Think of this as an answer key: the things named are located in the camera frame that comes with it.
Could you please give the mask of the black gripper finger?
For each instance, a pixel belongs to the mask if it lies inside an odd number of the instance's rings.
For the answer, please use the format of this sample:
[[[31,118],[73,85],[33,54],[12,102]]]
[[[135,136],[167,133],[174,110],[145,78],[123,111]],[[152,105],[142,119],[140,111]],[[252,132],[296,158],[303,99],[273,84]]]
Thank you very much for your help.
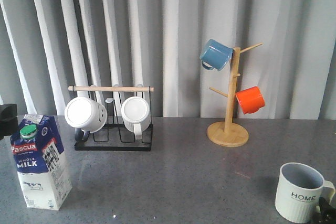
[[[335,223],[335,208],[333,208],[323,197],[319,198],[319,212],[312,216],[312,223]]]

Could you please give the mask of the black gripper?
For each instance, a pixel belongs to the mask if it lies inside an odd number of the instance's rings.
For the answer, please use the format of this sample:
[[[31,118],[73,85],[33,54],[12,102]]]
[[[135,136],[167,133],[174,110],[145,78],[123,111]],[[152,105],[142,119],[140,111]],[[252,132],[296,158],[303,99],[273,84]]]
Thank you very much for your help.
[[[17,105],[1,105],[1,140],[5,136],[10,136],[18,131]]]

